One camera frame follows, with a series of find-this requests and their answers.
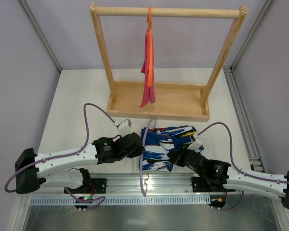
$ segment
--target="wooden dowel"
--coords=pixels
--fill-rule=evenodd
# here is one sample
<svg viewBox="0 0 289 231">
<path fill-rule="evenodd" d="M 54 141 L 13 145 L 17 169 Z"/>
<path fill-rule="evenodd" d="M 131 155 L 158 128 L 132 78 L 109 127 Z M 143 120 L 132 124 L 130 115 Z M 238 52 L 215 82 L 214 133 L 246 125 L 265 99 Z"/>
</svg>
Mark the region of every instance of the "wooden dowel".
<svg viewBox="0 0 289 231">
<path fill-rule="evenodd" d="M 241 25 L 243 24 L 243 21 L 245 19 L 245 16 L 247 14 L 247 7 L 245 6 L 240 6 L 239 7 L 240 11 L 240 17 L 238 19 L 234 19 L 233 23 L 230 27 L 230 30 L 228 32 L 228 35 L 225 39 L 225 42 L 223 44 L 222 50 L 217 58 L 217 61 L 215 63 L 215 66 L 213 68 L 213 71 L 210 75 L 210 78 L 208 80 L 208 83 L 206 87 L 204 88 L 202 95 L 201 95 L 201 100 L 200 100 L 200 106 L 204 107 L 206 104 L 206 101 L 208 100 L 209 94 L 213 88 L 213 85 L 217 79 L 217 76 L 219 75 L 223 64 L 230 52 L 230 49 L 235 42 L 236 36 L 241 28 Z"/>
<path fill-rule="evenodd" d="M 91 3 L 90 14 L 91 14 L 92 22 L 94 25 L 96 39 L 98 42 L 98 46 L 100 48 L 102 61 L 104 64 L 107 81 L 108 81 L 108 85 L 110 89 L 110 94 L 112 96 L 112 101 L 115 103 L 116 98 L 117 98 L 116 85 L 112 77 L 112 71 L 111 71 L 110 61 L 108 58 L 108 52 L 107 52 L 107 48 L 105 44 L 105 38 L 104 38 L 103 29 L 102 29 L 101 19 L 100 19 L 100 16 L 96 14 L 95 8 L 96 8 L 96 3 Z"/>
<path fill-rule="evenodd" d="M 99 16 L 148 16 L 146 7 L 102 7 L 95 6 Z M 184 9 L 184 8 L 152 8 L 154 17 L 185 17 L 185 18 L 238 18 L 239 10 L 219 9 Z"/>
</svg>

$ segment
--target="red garment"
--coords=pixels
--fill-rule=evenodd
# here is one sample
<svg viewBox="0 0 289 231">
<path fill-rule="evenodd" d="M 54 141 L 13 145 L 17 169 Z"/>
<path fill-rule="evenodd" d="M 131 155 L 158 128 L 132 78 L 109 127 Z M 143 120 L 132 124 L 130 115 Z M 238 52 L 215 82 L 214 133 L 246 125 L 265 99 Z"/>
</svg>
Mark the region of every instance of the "red garment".
<svg viewBox="0 0 289 231">
<path fill-rule="evenodd" d="M 150 103 L 155 103 L 155 93 L 154 93 L 154 65 L 152 67 L 152 86 L 148 87 L 148 75 L 149 75 L 149 58 L 150 58 L 150 41 L 149 41 L 149 29 L 147 29 L 145 34 L 145 44 L 144 44 L 144 64 L 141 73 L 144 73 L 144 94 L 143 100 L 139 107 L 144 107 L 150 101 Z"/>
</svg>

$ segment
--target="striped cloth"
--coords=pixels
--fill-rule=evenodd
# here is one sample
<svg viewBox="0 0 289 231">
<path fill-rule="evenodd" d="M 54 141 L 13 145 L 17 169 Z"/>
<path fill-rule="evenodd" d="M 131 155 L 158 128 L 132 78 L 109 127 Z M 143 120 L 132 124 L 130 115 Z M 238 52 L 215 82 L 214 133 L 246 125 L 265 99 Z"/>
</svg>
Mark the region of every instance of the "striped cloth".
<svg viewBox="0 0 289 231">
<path fill-rule="evenodd" d="M 142 139 L 144 131 L 145 128 L 141 130 Z M 171 172 L 174 164 L 171 153 L 191 144 L 196 152 L 204 149 L 194 126 L 149 129 L 144 144 L 143 170 Z"/>
</svg>

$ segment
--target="wooden clothes rack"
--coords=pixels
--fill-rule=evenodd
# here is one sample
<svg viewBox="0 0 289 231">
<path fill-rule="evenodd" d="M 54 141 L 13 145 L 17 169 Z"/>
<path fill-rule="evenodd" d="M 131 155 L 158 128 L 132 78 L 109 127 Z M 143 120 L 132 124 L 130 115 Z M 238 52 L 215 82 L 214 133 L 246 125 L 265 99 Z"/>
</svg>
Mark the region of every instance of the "wooden clothes rack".
<svg viewBox="0 0 289 231">
<path fill-rule="evenodd" d="M 245 19 L 247 7 L 240 6 L 238 10 L 152 8 L 153 17 L 224 18 L 233 19 L 233 22 L 206 85 L 155 82 L 157 100 L 154 104 L 147 104 L 143 108 L 139 107 L 142 100 L 143 81 L 113 79 L 100 16 L 148 16 L 148 8 L 100 7 L 96 3 L 91 3 L 90 13 L 110 88 L 107 108 L 110 115 L 116 117 L 156 117 L 171 120 L 208 121 L 210 117 L 209 94 Z"/>
</svg>

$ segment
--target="wooden tray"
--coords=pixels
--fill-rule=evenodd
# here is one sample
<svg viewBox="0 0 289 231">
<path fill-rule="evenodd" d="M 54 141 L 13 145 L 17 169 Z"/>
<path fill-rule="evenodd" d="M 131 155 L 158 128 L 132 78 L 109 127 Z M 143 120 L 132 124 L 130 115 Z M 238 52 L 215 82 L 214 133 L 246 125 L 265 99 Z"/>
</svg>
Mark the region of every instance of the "wooden tray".
<svg viewBox="0 0 289 231">
<path fill-rule="evenodd" d="M 200 106 L 205 85 L 156 82 L 156 102 L 140 108 L 144 83 L 140 81 L 115 81 L 117 100 L 112 96 L 107 112 L 114 117 L 152 118 L 207 122 L 210 114 L 208 102 Z"/>
</svg>

